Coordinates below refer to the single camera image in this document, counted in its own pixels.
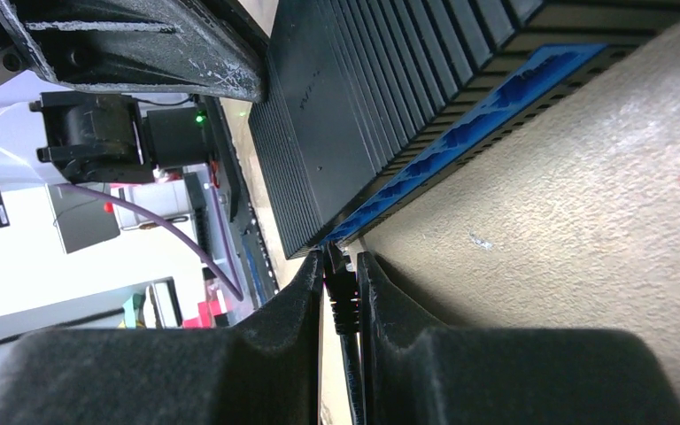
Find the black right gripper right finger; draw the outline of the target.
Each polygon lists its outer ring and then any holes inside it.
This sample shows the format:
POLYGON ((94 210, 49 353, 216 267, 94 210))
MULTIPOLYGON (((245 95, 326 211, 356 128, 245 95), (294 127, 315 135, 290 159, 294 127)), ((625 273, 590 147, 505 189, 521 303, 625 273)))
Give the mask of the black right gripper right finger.
POLYGON ((609 328, 459 328, 357 257, 369 424, 680 424, 638 336, 609 328))

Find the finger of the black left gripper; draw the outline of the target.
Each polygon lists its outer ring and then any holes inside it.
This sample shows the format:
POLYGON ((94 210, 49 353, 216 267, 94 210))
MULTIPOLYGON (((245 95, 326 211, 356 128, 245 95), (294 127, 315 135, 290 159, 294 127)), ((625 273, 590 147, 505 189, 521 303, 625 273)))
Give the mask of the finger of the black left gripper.
POLYGON ((0 85, 261 101, 267 35, 237 1, 0 1, 0 85))

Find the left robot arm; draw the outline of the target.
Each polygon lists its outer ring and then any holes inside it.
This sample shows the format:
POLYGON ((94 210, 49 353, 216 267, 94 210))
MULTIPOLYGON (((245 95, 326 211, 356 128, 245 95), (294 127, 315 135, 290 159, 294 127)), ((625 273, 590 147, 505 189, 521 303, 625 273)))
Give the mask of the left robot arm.
POLYGON ((0 108, 0 185, 149 183, 207 164, 213 102, 267 92, 267 33, 238 1, 0 1, 0 86, 58 86, 0 108))

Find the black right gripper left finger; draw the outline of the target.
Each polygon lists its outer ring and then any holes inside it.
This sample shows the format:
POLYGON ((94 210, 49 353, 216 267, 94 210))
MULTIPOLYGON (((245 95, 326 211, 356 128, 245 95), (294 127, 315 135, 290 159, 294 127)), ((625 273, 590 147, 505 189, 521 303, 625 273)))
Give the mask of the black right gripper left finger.
POLYGON ((0 369, 0 424, 316 424, 323 264, 225 328, 54 328, 0 369))

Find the black network switch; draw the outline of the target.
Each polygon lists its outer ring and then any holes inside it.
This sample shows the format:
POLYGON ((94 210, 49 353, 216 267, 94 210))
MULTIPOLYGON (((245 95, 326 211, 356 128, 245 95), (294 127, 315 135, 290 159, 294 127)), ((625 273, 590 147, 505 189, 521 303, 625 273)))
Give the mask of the black network switch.
POLYGON ((680 1, 281 1, 249 126, 289 259, 350 242, 680 22, 680 1))

